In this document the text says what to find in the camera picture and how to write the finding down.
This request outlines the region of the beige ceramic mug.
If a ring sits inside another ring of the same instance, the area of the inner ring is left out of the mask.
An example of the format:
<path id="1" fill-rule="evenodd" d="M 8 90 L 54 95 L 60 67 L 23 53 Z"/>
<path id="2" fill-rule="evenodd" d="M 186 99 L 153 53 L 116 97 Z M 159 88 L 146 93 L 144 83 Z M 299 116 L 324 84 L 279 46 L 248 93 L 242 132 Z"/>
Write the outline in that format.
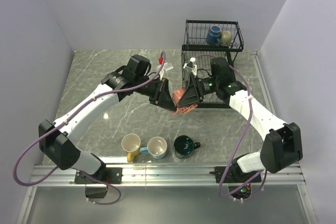
<path id="1" fill-rule="evenodd" d="M 222 46 L 228 47 L 232 42 L 233 35 L 230 31 L 226 30 L 222 32 L 221 42 Z"/>

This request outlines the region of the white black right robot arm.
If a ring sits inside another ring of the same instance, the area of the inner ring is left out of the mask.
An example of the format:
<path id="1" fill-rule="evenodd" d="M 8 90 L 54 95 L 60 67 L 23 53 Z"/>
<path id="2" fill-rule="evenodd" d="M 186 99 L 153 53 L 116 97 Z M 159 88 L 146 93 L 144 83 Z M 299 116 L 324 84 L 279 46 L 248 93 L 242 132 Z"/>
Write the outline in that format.
<path id="1" fill-rule="evenodd" d="M 200 104 L 207 94 L 215 93 L 243 116 L 263 139 L 260 151 L 233 157 L 224 175 L 230 175 L 234 182 L 244 182 L 253 172 L 266 170 L 275 174 L 302 160 L 300 127 L 279 119 L 259 103 L 246 81 L 234 80 L 238 72 L 225 58 L 212 57 L 211 73 L 207 78 L 198 77 L 194 57 L 183 65 L 183 71 L 188 75 L 188 82 L 176 105 L 178 108 Z"/>

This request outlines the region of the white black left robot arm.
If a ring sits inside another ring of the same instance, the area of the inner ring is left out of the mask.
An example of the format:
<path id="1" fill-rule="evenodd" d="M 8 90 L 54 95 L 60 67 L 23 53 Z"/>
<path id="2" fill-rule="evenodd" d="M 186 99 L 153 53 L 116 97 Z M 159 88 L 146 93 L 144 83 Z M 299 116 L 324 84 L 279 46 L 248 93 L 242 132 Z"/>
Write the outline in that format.
<path id="1" fill-rule="evenodd" d="M 141 55 L 130 57 L 126 65 L 107 74 L 96 89 L 64 116 L 54 122 L 40 123 L 39 149 L 61 170 L 79 170 L 93 183 L 107 179 L 106 164 L 95 154 L 76 147 L 93 121 L 126 96 L 138 93 L 149 98 L 149 102 L 174 112 L 176 106 L 169 91 L 169 81 L 163 77 L 165 52 L 159 58 L 159 66 L 153 76 L 150 60 Z"/>

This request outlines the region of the dark blue ceramic mug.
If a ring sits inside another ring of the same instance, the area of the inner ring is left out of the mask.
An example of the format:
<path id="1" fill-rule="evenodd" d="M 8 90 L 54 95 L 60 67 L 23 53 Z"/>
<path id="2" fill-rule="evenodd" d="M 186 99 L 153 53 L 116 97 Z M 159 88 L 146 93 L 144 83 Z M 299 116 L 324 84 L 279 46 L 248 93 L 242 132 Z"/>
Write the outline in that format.
<path id="1" fill-rule="evenodd" d="M 222 29 L 217 25 L 212 25 L 207 32 L 206 43 L 208 45 L 219 46 L 221 44 Z"/>

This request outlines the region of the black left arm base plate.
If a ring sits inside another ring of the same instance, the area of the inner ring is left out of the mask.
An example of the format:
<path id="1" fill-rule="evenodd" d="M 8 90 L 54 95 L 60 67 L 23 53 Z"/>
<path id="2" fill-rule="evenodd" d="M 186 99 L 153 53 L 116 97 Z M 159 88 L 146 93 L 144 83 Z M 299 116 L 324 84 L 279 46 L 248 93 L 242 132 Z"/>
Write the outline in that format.
<path id="1" fill-rule="evenodd" d="M 99 169 L 95 174 L 91 175 L 92 178 L 101 182 L 109 184 L 120 184 L 122 181 L 122 168 L 121 167 L 105 167 Z M 75 184 L 95 184 L 96 181 L 89 178 L 83 172 L 77 172 L 75 175 Z"/>

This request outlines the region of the pink ceramic mug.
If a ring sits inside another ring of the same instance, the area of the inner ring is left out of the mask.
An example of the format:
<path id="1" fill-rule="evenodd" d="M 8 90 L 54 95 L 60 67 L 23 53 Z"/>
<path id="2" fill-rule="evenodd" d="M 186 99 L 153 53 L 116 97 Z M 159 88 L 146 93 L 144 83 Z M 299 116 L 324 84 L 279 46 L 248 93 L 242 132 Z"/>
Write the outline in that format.
<path id="1" fill-rule="evenodd" d="M 182 98 L 182 95 L 184 94 L 184 92 L 185 92 L 184 88 L 179 88 L 172 93 L 172 99 L 173 99 L 173 102 L 174 102 L 175 105 L 178 104 L 178 102 Z M 187 105 L 187 106 L 179 107 L 179 108 L 176 108 L 175 112 L 171 112 L 171 114 L 172 115 L 177 115 L 177 114 L 180 113 L 181 115 L 185 115 L 185 114 L 191 112 L 192 110 L 194 110 L 195 108 L 197 108 L 197 106 L 198 106 L 198 104 L 194 103 L 194 104 L 190 104 L 190 105 Z"/>

